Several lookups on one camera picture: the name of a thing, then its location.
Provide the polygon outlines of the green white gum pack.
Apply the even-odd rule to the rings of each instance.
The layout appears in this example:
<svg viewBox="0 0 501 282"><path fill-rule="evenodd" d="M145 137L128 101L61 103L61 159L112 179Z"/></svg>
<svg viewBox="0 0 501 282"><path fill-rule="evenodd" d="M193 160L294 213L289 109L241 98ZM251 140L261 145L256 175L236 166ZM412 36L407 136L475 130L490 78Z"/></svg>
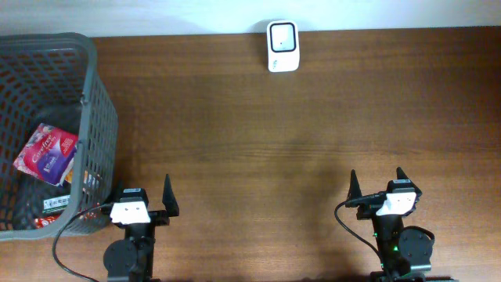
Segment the green white gum pack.
<svg viewBox="0 0 501 282"><path fill-rule="evenodd" d="M63 211L70 203L70 195L63 195L58 197L43 200L43 214L52 214Z"/></svg>

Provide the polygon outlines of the red purple Carefree pad pack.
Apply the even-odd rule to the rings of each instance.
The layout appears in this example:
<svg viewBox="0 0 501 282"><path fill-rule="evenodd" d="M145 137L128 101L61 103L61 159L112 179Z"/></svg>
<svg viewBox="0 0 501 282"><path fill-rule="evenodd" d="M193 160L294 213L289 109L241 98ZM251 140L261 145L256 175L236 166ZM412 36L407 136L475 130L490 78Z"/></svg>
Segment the red purple Carefree pad pack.
<svg viewBox="0 0 501 282"><path fill-rule="evenodd" d="M13 162L18 171L61 186L74 164L78 136L41 123Z"/></svg>

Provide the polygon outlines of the red Nescafe coffee sachet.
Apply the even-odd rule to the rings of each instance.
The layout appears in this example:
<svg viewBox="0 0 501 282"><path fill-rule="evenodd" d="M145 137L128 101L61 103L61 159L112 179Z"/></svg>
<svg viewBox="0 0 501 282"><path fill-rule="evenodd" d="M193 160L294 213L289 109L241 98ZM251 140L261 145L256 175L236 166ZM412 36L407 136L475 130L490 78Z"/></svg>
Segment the red Nescafe coffee sachet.
<svg viewBox="0 0 501 282"><path fill-rule="evenodd" d="M44 228L44 227L54 223L59 217L60 217L60 214L48 215L48 216L45 216L42 218L36 218L36 219L34 219L35 228L36 229Z"/></svg>

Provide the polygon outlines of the small orange box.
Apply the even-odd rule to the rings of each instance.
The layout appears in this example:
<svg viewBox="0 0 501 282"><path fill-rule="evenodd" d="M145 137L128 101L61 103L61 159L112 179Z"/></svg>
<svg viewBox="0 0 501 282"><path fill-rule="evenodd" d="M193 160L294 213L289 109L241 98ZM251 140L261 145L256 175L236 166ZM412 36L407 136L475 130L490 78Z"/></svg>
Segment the small orange box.
<svg viewBox="0 0 501 282"><path fill-rule="evenodd" d="M73 174L74 174L74 159L72 158L68 164L64 181L71 184L73 180Z"/></svg>

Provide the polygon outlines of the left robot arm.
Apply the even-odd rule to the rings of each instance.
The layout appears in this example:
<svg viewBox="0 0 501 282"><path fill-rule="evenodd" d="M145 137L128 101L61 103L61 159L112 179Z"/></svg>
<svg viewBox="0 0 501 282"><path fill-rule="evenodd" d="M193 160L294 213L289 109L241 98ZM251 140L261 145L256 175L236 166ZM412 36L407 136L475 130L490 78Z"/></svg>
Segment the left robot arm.
<svg viewBox="0 0 501 282"><path fill-rule="evenodd" d="M179 216L179 206L171 187L169 175L165 176L161 210L150 211L149 199L143 188L122 190L112 203L111 222L124 231L124 238L116 240L105 250L103 265L108 281L151 282L155 248L155 230L168 226L170 218Z"/></svg>

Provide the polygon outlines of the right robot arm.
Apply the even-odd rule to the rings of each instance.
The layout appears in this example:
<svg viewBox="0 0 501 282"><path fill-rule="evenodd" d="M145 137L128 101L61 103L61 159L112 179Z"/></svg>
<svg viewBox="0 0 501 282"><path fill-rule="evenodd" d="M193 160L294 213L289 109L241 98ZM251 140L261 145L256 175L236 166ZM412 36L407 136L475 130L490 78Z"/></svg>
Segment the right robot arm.
<svg viewBox="0 0 501 282"><path fill-rule="evenodd" d="M381 271L370 281L425 281L431 270L434 234L418 226L404 226L403 219L416 210L422 191L401 168L396 178L378 193L364 195L355 171L351 171L347 208L356 208L358 220L373 224Z"/></svg>

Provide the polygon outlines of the white barcode scanner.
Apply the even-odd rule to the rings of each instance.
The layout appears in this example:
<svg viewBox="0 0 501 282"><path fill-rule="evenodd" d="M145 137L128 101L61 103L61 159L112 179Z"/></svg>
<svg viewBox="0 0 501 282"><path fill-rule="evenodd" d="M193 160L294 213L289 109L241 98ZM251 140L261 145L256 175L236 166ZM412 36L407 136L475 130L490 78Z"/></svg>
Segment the white barcode scanner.
<svg viewBox="0 0 501 282"><path fill-rule="evenodd" d="M291 72L299 68L300 45L294 21L275 20L266 27L268 69L272 73Z"/></svg>

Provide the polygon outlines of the grey plastic mesh basket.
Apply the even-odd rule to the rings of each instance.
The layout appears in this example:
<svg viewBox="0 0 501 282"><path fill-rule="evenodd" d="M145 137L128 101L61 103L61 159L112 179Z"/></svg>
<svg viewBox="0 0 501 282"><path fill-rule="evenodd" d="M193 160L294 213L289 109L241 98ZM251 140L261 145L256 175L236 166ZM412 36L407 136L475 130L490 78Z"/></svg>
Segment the grey plastic mesh basket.
<svg viewBox="0 0 501 282"><path fill-rule="evenodd" d="M18 171L13 162L34 130L52 125L78 136L71 184L52 186ZM113 192L118 116L97 71L97 51L77 33L1 38L1 239L80 236L102 229L108 218L94 211ZM70 195L60 212L43 214L43 200ZM60 217L36 229L34 219Z"/></svg>

